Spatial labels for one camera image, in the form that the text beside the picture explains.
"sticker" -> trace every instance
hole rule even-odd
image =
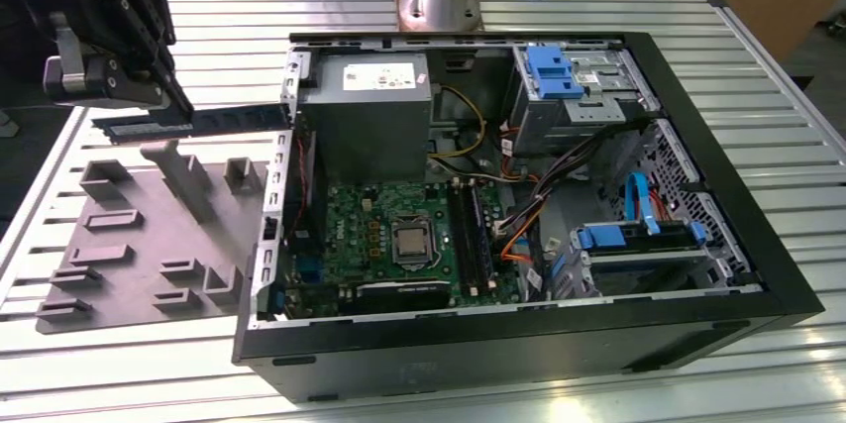
[[[599,83],[599,77],[595,73],[578,73],[577,79],[581,83]]]
[[[414,63],[358,63],[345,66],[345,91],[415,87]]]
[[[511,141],[511,139],[503,139],[502,140],[502,153],[506,156],[513,157],[513,155],[514,155],[514,142]]]
[[[538,274],[538,271],[534,270],[534,267],[529,269],[526,279],[531,283],[533,287],[539,291],[541,285],[543,284],[543,278],[541,277],[541,274]]]

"ram slot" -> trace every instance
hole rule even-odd
[[[494,260],[491,258],[491,241],[489,239],[489,228],[486,227],[486,217],[483,213],[482,201],[475,187],[470,188],[470,200],[473,204],[474,217],[474,239],[471,244],[477,246],[477,268],[478,275],[482,279],[481,285],[483,289],[495,288],[494,281]]]
[[[465,181],[450,185],[447,205],[459,265],[462,293],[478,296],[490,290],[494,277],[491,246],[475,188]]]

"cpu socket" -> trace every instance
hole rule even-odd
[[[427,217],[391,224],[394,264],[407,271],[418,271],[433,263],[431,222]]]

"motherboard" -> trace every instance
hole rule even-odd
[[[407,310],[517,302],[514,266],[490,242],[502,214],[491,182],[330,187],[323,260],[298,260],[301,309],[330,317],[386,312],[393,299]]]

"metal rail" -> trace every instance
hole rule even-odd
[[[171,7],[179,79],[200,107],[279,97],[291,32],[395,29],[393,0],[171,0]],[[0,245],[0,419],[840,421],[846,150],[734,14],[704,0],[485,0],[483,12],[489,30],[654,35],[828,311],[676,371],[295,407],[229,362],[234,317],[36,333],[34,312],[84,202],[82,168],[94,159],[144,163],[136,148],[114,148],[90,127],[115,112],[79,112]],[[270,138],[188,140],[182,152],[206,163],[266,159]]]

